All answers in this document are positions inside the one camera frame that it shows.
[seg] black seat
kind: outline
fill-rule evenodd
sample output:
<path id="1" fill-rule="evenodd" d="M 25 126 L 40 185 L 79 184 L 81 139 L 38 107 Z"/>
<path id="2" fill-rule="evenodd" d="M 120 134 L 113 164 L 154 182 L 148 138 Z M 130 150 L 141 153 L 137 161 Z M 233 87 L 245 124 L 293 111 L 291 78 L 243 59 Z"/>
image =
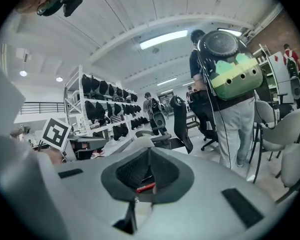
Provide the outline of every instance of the black seat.
<path id="1" fill-rule="evenodd" d="M 174 110 L 174 133 L 176 137 L 184 144 L 188 154 L 193 149 L 193 144 L 187 134 L 186 125 L 186 106 L 184 100 L 176 95 L 170 101 L 170 105 Z"/>
<path id="2" fill-rule="evenodd" d="M 213 111 L 207 91 L 196 91 L 190 94 L 190 96 L 193 102 L 191 102 L 189 106 L 200 121 L 200 132 L 204 135 L 204 140 L 210 139 L 210 141 L 201 148 L 201 150 L 203 151 L 206 146 L 219 141 L 218 135 L 216 133 Z M 207 129 L 207 122 L 210 122 L 212 130 Z"/>

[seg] white wall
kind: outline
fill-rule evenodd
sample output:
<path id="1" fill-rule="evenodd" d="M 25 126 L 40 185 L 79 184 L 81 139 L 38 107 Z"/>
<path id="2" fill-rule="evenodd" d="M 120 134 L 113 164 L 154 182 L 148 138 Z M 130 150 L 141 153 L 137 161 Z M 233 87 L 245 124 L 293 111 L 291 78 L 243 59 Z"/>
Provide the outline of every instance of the white wall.
<path id="1" fill-rule="evenodd" d="M 25 97 L 25 102 L 63 102 L 63 86 L 14 85 Z"/>

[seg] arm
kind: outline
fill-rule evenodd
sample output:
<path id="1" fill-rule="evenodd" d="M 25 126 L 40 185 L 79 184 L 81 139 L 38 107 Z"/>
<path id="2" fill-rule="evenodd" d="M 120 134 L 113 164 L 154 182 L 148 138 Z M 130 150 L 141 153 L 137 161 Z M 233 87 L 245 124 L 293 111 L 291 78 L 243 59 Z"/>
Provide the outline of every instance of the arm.
<path id="1" fill-rule="evenodd" d="M 144 112 L 147 112 L 147 109 L 146 109 L 147 105 L 146 105 L 146 101 L 143 103 L 143 111 Z"/>
<path id="2" fill-rule="evenodd" d="M 195 82 L 194 85 L 197 90 L 206 90 L 206 86 L 205 86 L 205 83 L 203 81 L 201 74 L 194 75 L 193 80 Z"/>
<path id="3" fill-rule="evenodd" d="M 200 67 L 198 65 L 198 54 L 196 51 L 193 51 L 190 56 L 190 72 L 191 77 L 194 80 L 194 86 L 197 90 L 206 90 L 203 78 L 200 74 Z"/>

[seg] gray seat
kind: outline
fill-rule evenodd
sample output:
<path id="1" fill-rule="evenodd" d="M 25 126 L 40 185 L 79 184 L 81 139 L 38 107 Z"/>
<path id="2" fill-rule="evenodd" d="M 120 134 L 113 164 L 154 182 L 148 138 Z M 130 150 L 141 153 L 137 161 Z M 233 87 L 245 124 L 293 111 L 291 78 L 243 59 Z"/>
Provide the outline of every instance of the gray seat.
<path id="1" fill-rule="evenodd" d="M 256 136 L 260 132 L 260 151 L 259 160 L 253 183 L 255 183 L 262 159 L 262 147 L 267 151 L 282 151 L 286 145 L 295 142 L 300 134 L 300 109 L 295 110 L 285 116 L 279 123 L 276 124 L 276 118 L 271 106 L 265 102 L 258 100 L 255 102 L 255 117 L 254 122 L 257 123 Z M 266 123 L 275 123 L 275 127 L 266 127 Z M 249 163 L 251 163 L 257 138 L 254 141 L 252 154 Z"/>
<path id="2" fill-rule="evenodd" d="M 281 203 L 300 187 L 300 144 L 289 144 L 282 156 L 281 180 L 289 191 L 277 200 Z"/>

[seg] fluorescent light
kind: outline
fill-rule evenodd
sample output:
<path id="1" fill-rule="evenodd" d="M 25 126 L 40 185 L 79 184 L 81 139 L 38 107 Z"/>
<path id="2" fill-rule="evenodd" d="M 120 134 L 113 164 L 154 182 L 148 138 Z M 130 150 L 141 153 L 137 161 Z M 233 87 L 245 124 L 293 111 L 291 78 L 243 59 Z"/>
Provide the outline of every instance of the fluorescent light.
<path id="1" fill-rule="evenodd" d="M 173 91 L 173 89 L 166 90 L 166 91 L 162 92 L 161 94 L 168 93 L 169 91 Z"/>
<path id="2" fill-rule="evenodd" d="M 28 73 L 25 70 L 20 71 L 20 76 L 25 77 Z"/>
<path id="3" fill-rule="evenodd" d="M 185 36 L 188 35 L 188 31 L 187 30 L 182 30 L 182 31 L 177 31 L 177 32 L 173 32 L 173 33 L 169 33 L 169 34 L 164 34 L 162 36 L 158 36 L 156 38 L 150 39 L 148 41 L 142 42 L 140 43 L 140 47 L 142 50 L 147 49 L 151 46 L 155 46 L 157 44 L 166 42 L 166 41 L 170 41 L 176 38 L 183 38 Z"/>
<path id="4" fill-rule="evenodd" d="M 228 33 L 231 33 L 231 34 L 233 34 L 233 35 L 235 35 L 235 36 L 238 36 L 238 37 L 240 37 L 241 36 L 241 34 L 242 34 L 242 32 L 239 32 L 239 31 L 236 31 L 236 30 L 229 30 L 229 29 L 225 29 L 225 28 L 218 28 L 218 30 L 220 30 L 220 31 L 225 31 L 225 32 L 228 32 Z"/>
<path id="5" fill-rule="evenodd" d="M 186 83 L 186 84 L 184 84 L 184 85 L 182 85 L 182 86 L 188 86 L 189 84 L 192 84 L 192 83 L 194 83 L 194 81 L 193 82 L 188 82 L 188 83 Z"/>
<path id="6" fill-rule="evenodd" d="M 176 80 L 176 78 L 173 78 L 173 79 L 170 79 L 170 80 L 167 80 L 167 81 L 158 83 L 157 86 L 163 85 L 163 84 L 165 84 L 165 83 L 168 83 L 168 82 L 171 82 L 171 81 L 174 81 L 174 80 Z"/>

